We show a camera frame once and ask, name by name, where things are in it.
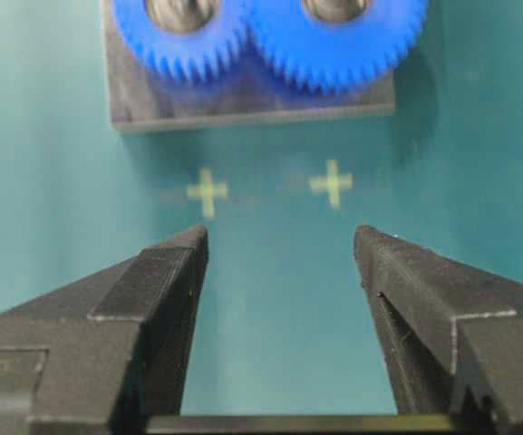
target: cross marker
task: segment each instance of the cross marker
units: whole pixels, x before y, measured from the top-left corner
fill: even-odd
[[[315,194],[326,192],[332,208],[339,210],[342,206],[340,193],[353,187],[353,177],[352,174],[339,175],[337,160],[328,160],[326,166],[327,176],[309,179],[309,187]]]
[[[213,173],[208,168],[200,170],[200,184],[187,187],[187,196],[203,202],[203,216],[206,219],[215,218],[215,199],[228,198],[227,183],[213,183]]]

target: gear tooth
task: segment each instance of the gear tooth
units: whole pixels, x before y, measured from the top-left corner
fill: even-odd
[[[226,46],[219,47],[217,49],[217,56],[225,71],[228,71],[231,67],[231,54],[228,48]]]
[[[207,55],[203,55],[202,61],[195,65],[197,74],[202,82],[207,80],[207,65],[209,64]]]
[[[273,69],[276,74],[281,74],[286,65],[286,56],[283,53],[280,53],[276,50],[275,60],[273,63]]]
[[[319,89],[319,83],[321,81],[321,76],[319,72],[310,71],[307,76],[307,88],[311,93],[317,92]]]
[[[169,63],[167,62],[166,58],[164,58],[164,57],[162,59],[160,59],[160,61],[158,62],[157,66],[156,66],[156,69],[157,69],[157,72],[160,75],[162,75],[163,77],[170,75]]]
[[[154,51],[149,50],[149,52],[146,54],[145,62],[150,69],[156,71],[156,54],[154,54]]]
[[[371,82],[375,75],[376,74],[372,65],[367,64],[362,67],[362,77],[365,82]]]
[[[144,45],[142,43],[134,44],[134,53],[142,59],[142,52],[144,52]]]
[[[287,83],[291,83],[295,75],[296,65],[292,59],[287,59],[284,64],[283,75],[286,78]]]
[[[394,68],[398,64],[398,54],[396,52],[388,52],[386,54],[386,63],[390,68]]]
[[[307,82],[309,68],[304,65],[297,65],[297,75],[295,76],[295,85],[301,90]]]
[[[188,58],[188,60],[184,62],[183,71],[189,83],[194,83],[196,78],[195,75],[197,74],[197,63],[194,59]]]
[[[227,39],[228,51],[231,54],[232,62],[236,62],[239,57],[239,44],[235,38]]]
[[[177,59],[171,65],[170,76],[175,82],[180,82],[184,79],[184,72],[182,71],[182,63],[180,63],[180,59]]]
[[[217,58],[213,57],[213,59],[209,59],[208,56],[205,55],[205,62],[204,62],[205,70],[208,70],[210,74],[214,77],[218,77],[218,63]],[[207,79],[207,73],[205,72],[205,78],[202,78],[203,82]]]

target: plastic gear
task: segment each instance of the plastic gear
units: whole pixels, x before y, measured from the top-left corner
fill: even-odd
[[[175,34],[152,22],[144,0],[112,0],[114,21],[126,45],[148,68],[174,82],[207,82],[235,63],[247,43],[248,0],[221,0],[203,27]]]
[[[260,0],[255,45],[277,75],[310,92],[361,89],[398,65],[421,31],[428,0],[372,0],[352,21],[329,24],[302,0]]]

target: teal surface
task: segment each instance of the teal surface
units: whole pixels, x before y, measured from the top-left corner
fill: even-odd
[[[395,411],[357,224],[523,282],[523,1],[431,1],[393,117],[129,137],[98,3],[0,2],[0,311],[202,221],[203,168],[228,192],[186,413]],[[339,209],[310,189],[327,160]]]

